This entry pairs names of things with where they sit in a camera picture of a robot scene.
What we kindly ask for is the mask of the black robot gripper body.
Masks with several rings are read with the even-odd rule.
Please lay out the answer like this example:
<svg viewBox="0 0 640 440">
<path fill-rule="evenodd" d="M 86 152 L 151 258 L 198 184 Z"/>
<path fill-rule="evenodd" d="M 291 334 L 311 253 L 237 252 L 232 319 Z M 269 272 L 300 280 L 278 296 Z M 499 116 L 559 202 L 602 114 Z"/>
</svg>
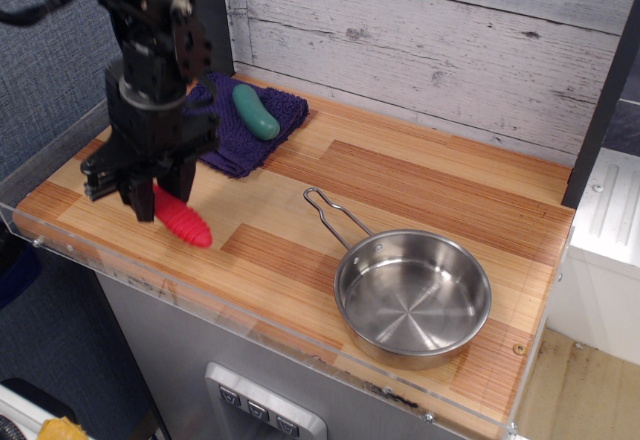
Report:
<svg viewBox="0 0 640 440">
<path fill-rule="evenodd" d="M 183 93 L 165 102 L 141 96 L 120 72 L 105 74 L 109 139 L 81 165 L 85 194 L 93 201 L 119 191 L 132 178 L 157 180 L 164 156 L 188 157 L 214 150 L 219 119 L 187 114 Z"/>
</svg>

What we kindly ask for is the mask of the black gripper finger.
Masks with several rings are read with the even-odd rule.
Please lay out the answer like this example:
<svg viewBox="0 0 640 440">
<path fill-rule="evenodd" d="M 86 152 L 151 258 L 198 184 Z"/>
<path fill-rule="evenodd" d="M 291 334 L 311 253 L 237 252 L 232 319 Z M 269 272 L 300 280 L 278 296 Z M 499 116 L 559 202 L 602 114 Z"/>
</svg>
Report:
<svg viewBox="0 0 640 440">
<path fill-rule="evenodd" d="M 154 220 L 155 197 L 152 179 L 128 179 L 120 184 L 119 194 L 122 202 L 134 211 L 139 222 Z"/>
<path fill-rule="evenodd" d="M 196 164 L 196 156 L 164 156 L 161 160 L 164 170 L 159 176 L 159 186 L 175 198 L 187 203 L 196 174 Z"/>
</svg>

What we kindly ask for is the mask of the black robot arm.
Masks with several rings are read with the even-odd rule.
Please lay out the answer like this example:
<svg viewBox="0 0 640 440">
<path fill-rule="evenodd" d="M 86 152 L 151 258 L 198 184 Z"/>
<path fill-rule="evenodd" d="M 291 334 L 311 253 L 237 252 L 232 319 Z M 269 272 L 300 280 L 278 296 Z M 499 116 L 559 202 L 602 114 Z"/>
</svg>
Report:
<svg viewBox="0 0 640 440">
<path fill-rule="evenodd" d="M 118 193 L 150 222 L 154 188 L 187 201 L 197 159 L 218 145 L 217 117 L 186 102 L 188 86 L 210 67 L 211 44 L 195 0 L 97 1 L 122 57 L 105 70 L 111 135 L 81 166 L 85 192 L 92 201 Z"/>
</svg>

